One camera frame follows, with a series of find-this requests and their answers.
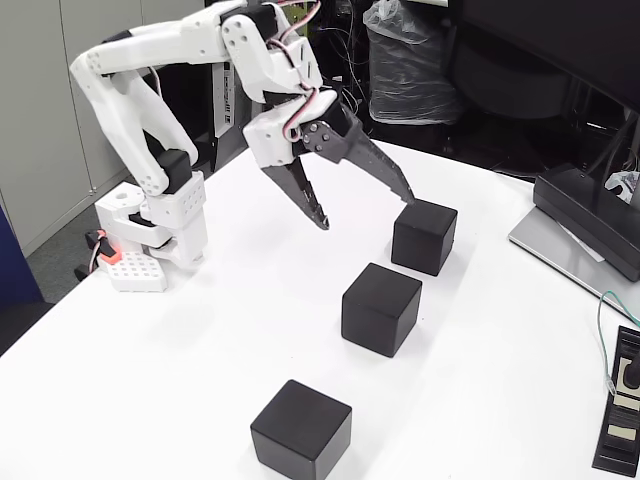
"red wire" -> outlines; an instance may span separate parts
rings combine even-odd
[[[286,138],[291,142],[297,142],[298,140],[300,140],[300,135],[297,132],[296,132],[296,135],[297,135],[296,137],[289,137],[289,130],[291,130],[291,125],[298,118],[300,118],[300,116],[305,112],[305,110],[309,107],[309,105],[316,98],[317,95],[318,95],[318,89],[314,88],[313,93],[309,95],[309,97],[307,98],[307,101],[304,102],[304,104],[296,111],[296,113],[294,113],[291,116],[289,120],[287,120],[287,123],[285,123],[284,127],[282,127],[282,134],[284,135],[284,138]]]
[[[311,90],[311,87],[305,83],[304,78],[302,76],[302,72],[300,71],[300,69],[296,68],[295,64],[293,63],[293,59],[291,58],[291,55],[289,55],[287,46],[281,41],[275,40],[273,38],[270,38],[269,40],[267,40],[267,45],[275,45],[277,48],[280,49],[280,51],[282,51],[284,56],[289,61],[289,65],[291,66],[291,68],[295,68],[296,71],[298,72],[298,76],[300,77],[300,86],[302,87],[302,89],[306,91]]]

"black device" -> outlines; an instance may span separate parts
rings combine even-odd
[[[626,377],[632,367],[631,359],[637,358],[639,353],[640,333],[619,327],[611,376],[617,393],[615,396],[607,395],[592,465],[593,468],[628,477],[636,476],[640,457],[640,390],[626,385]]]
[[[351,443],[352,409],[289,380],[251,425],[260,463],[293,480],[324,480]]]
[[[497,35],[640,111],[636,0],[457,0],[462,21]]]
[[[623,381],[627,388],[640,388],[640,351],[633,357],[631,364],[625,368]]]
[[[629,280],[640,279],[640,211],[570,165],[540,175],[533,202]]]
[[[370,263],[342,297],[342,338],[394,357],[418,319],[422,282]]]
[[[417,200],[407,205],[393,229],[391,261],[437,277],[453,248],[458,212]]]

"cable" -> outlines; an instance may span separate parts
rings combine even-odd
[[[629,311],[629,309],[625,306],[625,304],[622,303],[622,300],[620,300],[620,298],[611,290],[607,290],[600,297],[600,301],[598,302],[597,321],[598,321],[598,335],[600,336],[600,345],[602,346],[602,356],[604,358],[604,378],[605,378],[605,382],[607,385],[607,389],[609,390],[609,393],[611,393],[611,395],[615,395],[616,387],[615,387],[615,384],[613,383],[613,380],[611,379],[611,375],[609,374],[609,357],[607,356],[607,347],[604,344],[604,337],[602,336],[602,326],[600,325],[600,312],[602,310],[602,304],[604,303],[604,299],[606,298],[607,295],[611,295],[613,298],[616,299],[616,301],[618,302],[618,305],[620,305],[624,310],[624,313],[626,313],[627,316],[631,319],[631,321],[638,327],[640,327],[640,320],[638,320]]]
[[[511,170],[510,168],[503,168],[498,164],[490,169],[492,172],[499,173],[501,175],[507,175],[508,177],[520,178],[522,180],[535,181],[538,178],[537,173],[533,172],[520,172],[518,170]]]
[[[356,97],[353,96],[353,93],[351,93],[349,90],[347,90],[346,88],[342,87],[342,95],[344,96],[345,99],[347,99],[349,105],[351,105],[351,100],[353,100],[353,104],[355,105],[355,109],[351,108],[351,111],[357,115],[358,114],[358,110],[360,109],[360,106],[358,105],[358,100],[356,100]]]
[[[289,5],[299,5],[301,3],[316,3],[316,0],[284,0],[282,2],[278,2],[278,5],[281,7],[288,7]]]
[[[611,155],[609,155],[609,160],[607,160],[607,165],[605,166],[604,174],[602,175],[602,186],[603,187],[604,187],[604,184],[607,183],[607,180],[609,178],[609,173],[611,172],[611,165],[613,165],[613,159],[617,155],[618,150],[620,150],[620,145],[622,145],[622,139],[618,142],[616,147],[611,151]]]
[[[325,31],[325,30],[339,30],[344,32],[344,30],[342,30],[341,28],[333,28],[333,27],[327,27],[327,28],[319,28],[319,31]],[[349,49],[347,48],[347,44],[344,42],[344,40],[342,39],[342,37],[340,35],[338,35],[338,39],[342,42],[342,46],[344,47],[345,53],[347,54],[347,58],[346,61],[349,64],[349,72],[351,73],[351,77],[353,78],[353,81],[355,82],[355,84],[358,86],[358,90],[360,90],[360,94],[362,95],[362,101],[366,101],[367,97],[364,94],[364,90],[362,90],[362,87],[360,86],[360,82],[358,82],[358,79],[356,77],[355,72],[353,71],[353,65],[356,65],[355,62],[351,61],[351,56],[349,55]]]
[[[347,32],[346,30],[342,29],[342,28],[336,28],[336,27],[322,27],[322,28],[318,28],[316,31],[318,32],[342,32],[345,35],[349,35],[349,32]],[[345,51],[347,49],[347,45],[344,43],[344,40],[342,39],[342,37],[338,36],[338,38],[342,41],[342,46],[344,47]],[[333,42],[331,42],[331,46],[333,47],[333,50],[336,52],[336,54],[343,59],[345,62],[348,62],[349,60],[345,57],[343,57],[342,55],[340,55],[340,52],[338,52],[338,50],[336,49],[336,46],[333,44]],[[364,62],[351,62],[353,65],[355,66],[360,66],[360,65],[366,65],[367,63],[369,63],[369,60],[365,60]]]
[[[349,0],[349,6],[351,7],[351,23],[349,24],[349,35],[347,36],[347,49],[351,48],[351,36],[353,35],[353,17],[356,16],[355,5],[353,0]]]
[[[307,13],[302,18],[302,20],[300,20],[297,23],[294,23],[289,28],[287,28],[284,31],[284,33],[282,35],[280,35],[280,38],[278,40],[280,40],[282,42],[282,41],[284,41],[285,38],[287,38],[291,34],[291,32],[293,32],[294,30],[297,30],[300,27],[304,27],[307,23],[309,23],[311,21],[311,19],[313,19],[313,17],[316,16],[316,13],[318,13],[318,11],[320,10],[320,7],[322,7],[322,2],[316,2],[315,5],[313,6],[313,8],[311,8],[311,10],[309,10],[309,13]]]
[[[156,79],[156,91],[158,92],[158,96],[162,98],[162,85],[160,85],[160,75],[158,75],[158,71],[155,69],[155,67],[149,67],[149,70],[151,70],[153,77]]]
[[[632,160],[627,160],[626,162],[624,162],[623,168],[625,170],[631,170],[632,172],[637,172],[640,159],[638,159],[638,154],[634,152],[631,148],[629,148],[629,151],[633,153],[634,158]]]
[[[607,155],[611,153],[611,150],[615,149],[618,145],[618,142],[622,142],[624,140],[624,136],[629,130],[629,127],[638,119],[638,114],[635,112],[631,112],[629,114],[629,118],[624,122],[622,127],[618,130],[618,132],[613,136],[607,147],[600,153],[600,156],[596,159],[596,161],[591,165],[587,171],[585,172],[587,175],[592,174],[596,168],[600,166],[604,159],[607,158]]]
[[[91,251],[91,260],[89,262],[90,274],[93,273],[93,265],[96,263],[96,258],[98,257],[98,250],[100,250],[100,240],[102,240],[105,237],[106,235],[102,233],[98,233],[98,241],[96,242],[96,244],[93,247],[93,250]]]
[[[300,129],[296,128],[296,136],[295,137],[291,137],[290,132],[291,132],[291,125],[298,119],[300,118],[300,116],[304,113],[304,111],[309,107],[309,105],[311,104],[311,102],[313,102],[313,100],[316,98],[316,96],[318,95],[318,89],[314,88],[313,92],[311,93],[311,95],[309,95],[309,97],[307,97],[307,101],[304,102],[304,104],[296,111],[296,113],[294,113],[293,115],[291,115],[291,118],[289,120],[287,120],[287,123],[284,124],[284,127],[282,127],[282,134],[284,135],[284,138],[286,138],[287,140],[289,140],[291,143],[295,143],[298,140],[300,140]]]
[[[354,106],[351,103],[351,99],[344,94],[344,90],[342,90],[342,96],[344,97],[344,101],[347,102],[347,105],[349,105],[349,110],[351,110],[353,112],[354,111]]]
[[[284,54],[284,56],[287,58],[287,60],[289,61],[289,65],[291,65],[291,68],[296,68],[295,64],[293,63],[293,59],[291,58],[291,55],[289,55],[289,51],[287,50],[287,46],[280,42],[279,40],[275,40],[273,38],[267,40],[267,45],[273,45],[276,48],[280,49],[282,51],[282,53]],[[298,72],[298,76],[300,77],[300,87],[305,90],[306,92],[312,92],[311,95],[309,95],[309,97],[307,98],[306,102],[296,111],[296,113],[294,113],[291,118],[289,118],[289,120],[287,120],[287,123],[284,124],[284,126],[282,127],[282,135],[284,136],[284,138],[286,138],[288,141],[295,143],[298,140],[300,140],[300,131],[299,129],[296,129],[296,136],[292,137],[290,136],[291,133],[291,124],[294,123],[299,117],[300,115],[302,115],[302,113],[309,107],[309,104],[315,99],[316,95],[318,94],[318,89],[317,88],[313,88],[311,86],[309,86],[305,81],[304,81],[304,77],[302,75],[302,72],[300,71],[300,69],[296,68],[296,71]]]

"gray cabinet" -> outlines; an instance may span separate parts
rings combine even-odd
[[[0,52],[0,191],[20,245],[30,253],[91,189],[58,2],[2,2]]]
[[[60,0],[60,7],[69,63],[105,38],[142,24],[140,0]],[[120,180],[124,164],[102,134],[93,108],[75,80],[71,88],[91,184],[96,190],[104,185],[109,190]]]
[[[204,0],[0,2],[0,208],[26,255],[128,174],[69,64],[122,30],[203,7]]]

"wall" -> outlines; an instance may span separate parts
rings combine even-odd
[[[28,251],[90,192],[58,2],[0,3],[0,57],[0,191]]]

